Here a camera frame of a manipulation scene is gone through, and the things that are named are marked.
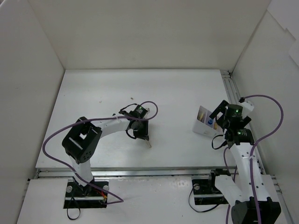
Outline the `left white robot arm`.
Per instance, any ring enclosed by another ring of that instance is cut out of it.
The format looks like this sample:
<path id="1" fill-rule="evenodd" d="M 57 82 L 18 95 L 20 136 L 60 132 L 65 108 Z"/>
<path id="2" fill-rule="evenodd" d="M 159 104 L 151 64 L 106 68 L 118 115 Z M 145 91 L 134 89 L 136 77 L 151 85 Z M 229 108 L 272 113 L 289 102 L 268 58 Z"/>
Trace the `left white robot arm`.
<path id="1" fill-rule="evenodd" d="M 121 119 L 114 115 L 114 119 L 101 121 L 98 126 L 91 122 L 86 122 L 74 126 L 62 141 L 62 146 L 67 155 L 69 155 L 72 167 L 75 169 L 73 179 L 77 183 L 77 191 L 83 195 L 90 195 L 93 191 L 94 177 L 91 172 L 90 159 L 93 156 L 98 142 L 101 138 L 116 133 L 129 130 L 133 131 L 128 135 L 132 139 L 142 139 L 149 141 L 149 122 L 143 119 L 147 118 L 150 112 L 149 108 L 137 105 L 130 112 L 121 109 L 119 114 L 134 119 Z"/>

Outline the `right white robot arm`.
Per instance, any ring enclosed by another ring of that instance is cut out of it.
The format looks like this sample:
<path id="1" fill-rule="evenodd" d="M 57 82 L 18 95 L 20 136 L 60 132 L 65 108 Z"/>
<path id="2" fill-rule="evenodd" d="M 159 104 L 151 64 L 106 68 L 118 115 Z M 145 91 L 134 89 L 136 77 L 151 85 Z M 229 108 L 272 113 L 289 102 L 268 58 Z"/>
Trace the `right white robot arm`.
<path id="1" fill-rule="evenodd" d="M 206 185 L 211 192 L 223 194 L 234 224 L 273 224 L 281 214 L 281 206 L 271 199 L 263 182 L 254 154 L 257 142 L 246 128 L 253 105 L 245 104 L 245 100 L 239 105 L 223 100 L 210 115 L 223 130 L 224 145 L 235 159 L 241 187 L 225 174 L 210 177 Z"/>

